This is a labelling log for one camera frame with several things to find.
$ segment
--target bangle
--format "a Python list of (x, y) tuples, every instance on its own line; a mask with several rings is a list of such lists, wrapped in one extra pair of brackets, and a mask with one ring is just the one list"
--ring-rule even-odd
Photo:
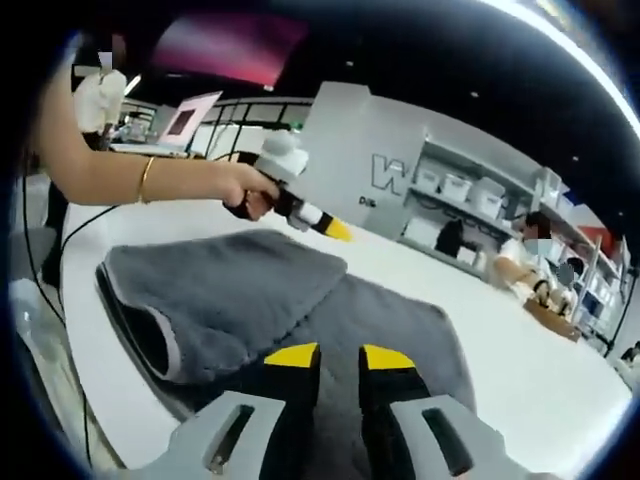
[(140, 183), (138, 184), (138, 202), (140, 203), (149, 203), (149, 200), (144, 195), (144, 185), (147, 182), (147, 177), (149, 176), (149, 170), (151, 169), (151, 164), (156, 159), (156, 157), (151, 157), (147, 160), (147, 164), (144, 167), (144, 171), (142, 172), (142, 176), (140, 177)]

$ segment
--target ceiling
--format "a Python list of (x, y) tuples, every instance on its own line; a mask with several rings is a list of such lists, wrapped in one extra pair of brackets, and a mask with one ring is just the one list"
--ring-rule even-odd
[[(167, 77), (151, 68), (153, 47), (177, 14), (167, 0), (154, 2), (152, 9), (144, 8), (145, 2), (139, 9), (127, 3), (126, 11), (110, 3), (108, 14), (96, 15), (100, 20), (92, 28), (125, 36), (125, 73), (143, 75), (132, 97), (151, 103), (177, 105), (217, 89), (226, 98), (314, 97), (323, 81), (335, 80), (366, 84), (375, 95), (462, 120), (556, 170), (640, 252), (640, 213), (634, 213), (640, 205), (640, 141), (595, 79), (539, 32), (475, 0), (251, 3), (253, 8), (268, 3), (269, 11), (310, 25), (311, 34), (289, 59), (273, 92), (214, 77)], [(603, 14), (608, 10), (600, 10), (599, 0), (574, 3), (594, 12), (590, 18), (605, 39), (601, 44), (626, 67), (620, 84), (633, 94), (640, 58), (633, 50), (640, 36), (633, 32), (640, 29), (629, 27), (631, 13)], [(640, 99), (640, 90), (635, 93)]]

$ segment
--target hand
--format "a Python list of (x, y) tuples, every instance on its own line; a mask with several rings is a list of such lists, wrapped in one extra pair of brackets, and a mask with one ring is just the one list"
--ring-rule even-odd
[(237, 207), (246, 200), (252, 220), (258, 220), (273, 207), (280, 195), (278, 186), (258, 170), (244, 163), (215, 162), (215, 185), (225, 205)]

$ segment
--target wall lettering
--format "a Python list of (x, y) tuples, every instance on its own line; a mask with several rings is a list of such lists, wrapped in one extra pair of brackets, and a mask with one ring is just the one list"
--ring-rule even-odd
[(404, 161), (390, 159), (384, 155), (371, 155), (371, 186), (379, 190), (389, 190), (401, 197), (401, 184), (409, 174)]

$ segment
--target gray towel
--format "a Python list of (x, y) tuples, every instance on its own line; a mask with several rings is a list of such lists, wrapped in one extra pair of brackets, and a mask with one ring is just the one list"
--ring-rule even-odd
[(281, 233), (117, 247), (105, 267), (119, 300), (153, 313), (170, 337), (167, 349), (180, 360), (159, 376), (176, 383), (215, 380), (283, 346), (320, 344), (307, 479), (369, 477), (359, 433), (363, 344), (404, 352), (434, 395), (449, 394), (475, 411), (464, 355), (440, 308), (349, 275), (343, 260)]

